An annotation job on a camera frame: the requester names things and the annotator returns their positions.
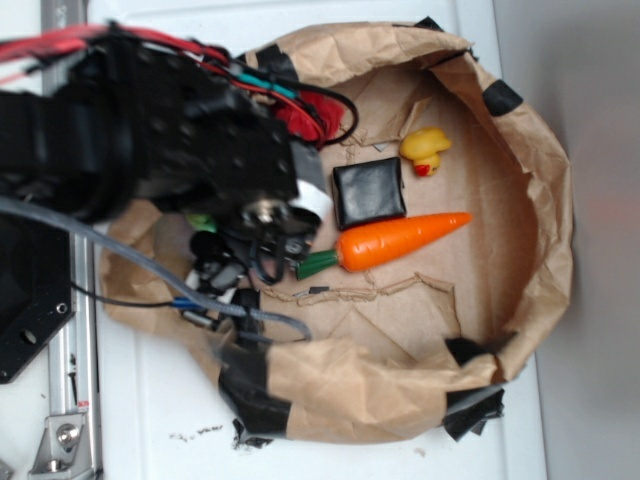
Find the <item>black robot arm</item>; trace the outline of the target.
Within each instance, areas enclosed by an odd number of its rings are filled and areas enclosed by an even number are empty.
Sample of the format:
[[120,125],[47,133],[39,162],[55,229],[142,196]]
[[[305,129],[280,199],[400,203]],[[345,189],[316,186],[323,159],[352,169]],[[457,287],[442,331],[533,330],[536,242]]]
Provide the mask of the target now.
[[45,95],[1,95],[1,209],[82,235],[154,273],[198,306],[241,315],[94,229],[135,199],[204,214],[233,238],[214,257],[267,284],[309,254],[330,207],[318,151],[331,140],[297,92],[261,85],[218,47],[154,30],[76,25],[1,45]]

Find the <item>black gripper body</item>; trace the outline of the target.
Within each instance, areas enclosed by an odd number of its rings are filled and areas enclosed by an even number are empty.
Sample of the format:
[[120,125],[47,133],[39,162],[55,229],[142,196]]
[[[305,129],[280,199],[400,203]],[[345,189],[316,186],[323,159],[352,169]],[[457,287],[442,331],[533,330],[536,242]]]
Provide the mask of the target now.
[[305,142],[234,148],[204,157],[189,171],[194,178],[186,210],[209,216],[215,226],[191,240],[197,283],[185,291],[190,303],[308,332],[288,315],[221,297],[251,275],[273,286],[309,256],[331,207],[318,150]]

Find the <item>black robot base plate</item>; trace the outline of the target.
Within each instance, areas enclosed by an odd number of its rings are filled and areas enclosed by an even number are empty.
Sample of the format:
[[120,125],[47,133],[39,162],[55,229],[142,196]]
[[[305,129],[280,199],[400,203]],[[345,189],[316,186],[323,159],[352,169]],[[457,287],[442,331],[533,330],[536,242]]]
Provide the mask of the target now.
[[1,216],[1,383],[13,382],[73,314],[69,234]]

